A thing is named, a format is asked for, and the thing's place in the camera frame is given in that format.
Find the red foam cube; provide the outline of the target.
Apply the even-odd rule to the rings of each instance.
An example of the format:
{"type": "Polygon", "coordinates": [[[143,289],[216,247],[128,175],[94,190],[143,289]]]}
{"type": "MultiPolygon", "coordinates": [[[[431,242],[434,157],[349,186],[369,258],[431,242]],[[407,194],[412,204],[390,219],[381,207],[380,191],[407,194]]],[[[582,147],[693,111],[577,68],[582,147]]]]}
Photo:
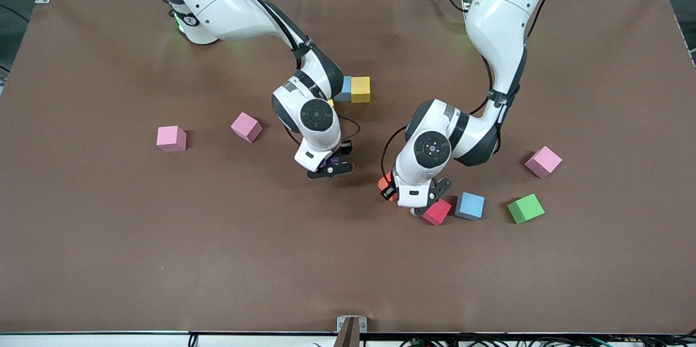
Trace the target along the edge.
{"type": "Polygon", "coordinates": [[[433,226],[440,226],[451,208],[452,205],[449,202],[443,199],[438,199],[437,202],[430,205],[427,210],[423,212],[422,218],[433,226]]]}

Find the brown table mat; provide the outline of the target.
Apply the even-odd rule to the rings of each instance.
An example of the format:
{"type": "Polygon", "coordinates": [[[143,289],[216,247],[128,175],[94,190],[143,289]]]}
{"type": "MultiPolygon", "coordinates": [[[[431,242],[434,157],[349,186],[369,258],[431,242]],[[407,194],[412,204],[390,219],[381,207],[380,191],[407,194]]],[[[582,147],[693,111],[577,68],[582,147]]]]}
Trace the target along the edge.
{"type": "Polygon", "coordinates": [[[487,74],[447,0],[270,0],[372,79],[355,171],[308,180],[271,109],[276,38],[190,43],[159,0],[33,10],[0,96],[0,332],[686,333],[696,328],[696,69],[669,0],[547,0],[485,164],[440,226],[383,200],[386,139],[487,74]],[[231,123],[244,112],[256,141],[231,123]],[[179,126],[186,151],[157,129],[179,126]],[[563,161],[538,178],[547,146],[563,161]],[[544,215],[507,205],[536,194],[544,215]]]}

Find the pink foam cube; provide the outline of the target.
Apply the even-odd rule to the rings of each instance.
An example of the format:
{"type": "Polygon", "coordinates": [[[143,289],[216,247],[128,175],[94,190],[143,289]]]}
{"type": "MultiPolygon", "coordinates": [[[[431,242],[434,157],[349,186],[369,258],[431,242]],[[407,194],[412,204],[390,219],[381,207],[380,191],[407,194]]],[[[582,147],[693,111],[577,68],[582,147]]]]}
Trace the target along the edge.
{"type": "Polygon", "coordinates": [[[244,112],[237,116],[230,127],[237,136],[248,141],[248,143],[256,141],[259,134],[263,131],[261,123],[244,112]]]}
{"type": "Polygon", "coordinates": [[[158,127],[156,145],[166,153],[186,151],[187,134],[179,126],[158,127]]]}
{"type": "Polygon", "coordinates": [[[547,146],[542,147],[525,163],[525,166],[538,178],[549,176],[563,159],[547,146]]]}

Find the green foam cube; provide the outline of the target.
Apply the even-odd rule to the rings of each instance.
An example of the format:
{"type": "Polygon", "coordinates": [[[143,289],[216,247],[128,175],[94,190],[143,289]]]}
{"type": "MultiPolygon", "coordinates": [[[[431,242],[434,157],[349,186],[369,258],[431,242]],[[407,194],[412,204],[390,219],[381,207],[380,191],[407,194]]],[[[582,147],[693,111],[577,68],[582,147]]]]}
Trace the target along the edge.
{"type": "Polygon", "coordinates": [[[546,211],[542,207],[536,194],[529,194],[507,205],[513,221],[519,225],[530,221],[537,216],[544,215],[546,211]]]}

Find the grey metal bracket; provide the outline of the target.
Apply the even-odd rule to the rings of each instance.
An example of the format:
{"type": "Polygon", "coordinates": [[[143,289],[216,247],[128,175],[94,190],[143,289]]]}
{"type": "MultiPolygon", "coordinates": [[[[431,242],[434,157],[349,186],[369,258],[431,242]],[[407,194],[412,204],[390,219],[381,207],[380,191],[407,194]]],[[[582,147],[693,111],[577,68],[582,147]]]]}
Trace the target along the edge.
{"type": "Polygon", "coordinates": [[[352,324],[352,328],[359,333],[368,333],[368,317],[362,315],[342,315],[336,318],[336,333],[339,333],[346,323],[352,324]]]}

